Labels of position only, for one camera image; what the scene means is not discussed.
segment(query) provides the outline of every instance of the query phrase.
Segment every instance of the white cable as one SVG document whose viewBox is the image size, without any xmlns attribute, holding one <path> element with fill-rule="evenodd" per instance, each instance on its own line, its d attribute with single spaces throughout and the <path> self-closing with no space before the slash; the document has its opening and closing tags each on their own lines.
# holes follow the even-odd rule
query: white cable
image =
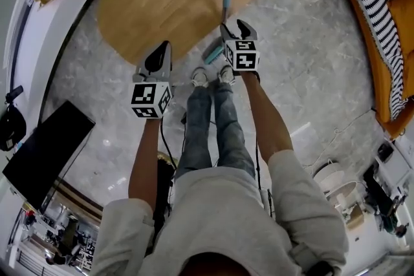
<svg viewBox="0 0 414 276">
<path fill-rule="evenodd" d="M 352 124 L 355 121 L 357 121 L 357 119 L 363 117 L 365 114 L 368 114 L 371 111 L 374 111 L 374 110 L 373 109 L 369 109 L 368 111 L 364 112 L 363 114 L 357 116 L 355 119 L 353 119 L 351 122 L 349 122 L 349 124 L 345 128 L 343 128 L 341 131 L 338 128 L 335 128 L 335 130 L 334 130 L 335 137 L 331 140 L 331 142 L 328 144 L 328 146 L 323 149 L 323 151 L 321 152 L 321 154 L 319 154 L 319 157 L 316 159 L 316 161 L 313 164 L 311 164 L 311 165 L 306 165 L 304 168 L 313 167 L 316 164 L 316 162 L 319 161 L 319 159 L 325 153 L 325 151 L 328 150 L 328 148 L 330 148 L 330 146 L 332 145 L 332 143 L 335 141 L 336 137 L 338 137 L 340 134 L 344 133 L 350 126 L 352 126 Z"/>
</svg>

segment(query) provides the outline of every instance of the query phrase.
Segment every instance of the sleeve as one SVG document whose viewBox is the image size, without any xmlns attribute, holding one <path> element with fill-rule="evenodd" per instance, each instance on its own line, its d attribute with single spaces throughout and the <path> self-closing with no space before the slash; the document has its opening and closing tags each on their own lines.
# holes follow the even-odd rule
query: sleeve
<svg viewBox="0 0 414 276">
<path fill-rule="evenodd" d="M 90 275 L 136 276 L 153 234 L 152 214 L 149 204 L 141 199 L 106 205 Z"/>
<path fill-rule="evenodd" d="M 317 259 L 345 265 L 348 240 L 340 214 L 302 168 L 294 151 L 280 151 L 269 162 L 276 221 L 293 243 L 306 245 Z"/>
</svg>

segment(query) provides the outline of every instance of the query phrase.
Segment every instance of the person's left arm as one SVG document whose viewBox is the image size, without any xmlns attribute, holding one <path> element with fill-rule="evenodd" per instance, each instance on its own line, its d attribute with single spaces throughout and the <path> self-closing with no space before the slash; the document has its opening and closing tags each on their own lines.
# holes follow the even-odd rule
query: person's left arm
<svg viewBox="0 0 414 276">
<path fill-rule="evenodd" d="M 147 120 L 129 179 L 129 199 L 105 206 L 91 276 L 136 275 L 153 234 L 160 120 Z"/>
</svg>

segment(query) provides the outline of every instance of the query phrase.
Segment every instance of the black bag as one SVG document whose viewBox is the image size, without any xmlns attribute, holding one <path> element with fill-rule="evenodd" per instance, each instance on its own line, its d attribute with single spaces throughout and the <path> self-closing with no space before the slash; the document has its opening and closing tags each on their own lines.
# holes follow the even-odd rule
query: black bag
<svg viewBox="0 0 414 276">
<path fill-rule="evenodd" d="M 9 106 L 0 118 L 0 149 L 3 151 L 11 150 L 26 135 L 25 118 L 12 104 L 22 92 L 23 88 L 19 86 L 6 95 L 6 102 Z"/>
</svg>

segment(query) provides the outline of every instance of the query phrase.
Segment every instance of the person's right arm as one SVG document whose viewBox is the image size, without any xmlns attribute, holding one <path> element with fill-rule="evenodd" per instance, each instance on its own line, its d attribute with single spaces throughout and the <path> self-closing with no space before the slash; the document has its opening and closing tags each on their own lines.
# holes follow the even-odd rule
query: person's right arm
<svg viewBox="0 0 414 276">
<path fill-rule="evenodd" d="M 318 260 L 342 267 L 348 241 L 340 214 L 302 168 L 285 122 L 256 76 L 245 72 L 242 78 L 252 108 L 257 143 L 272 178 L 276 221 L 293 243 L 305 244 Z"/>
</svg>

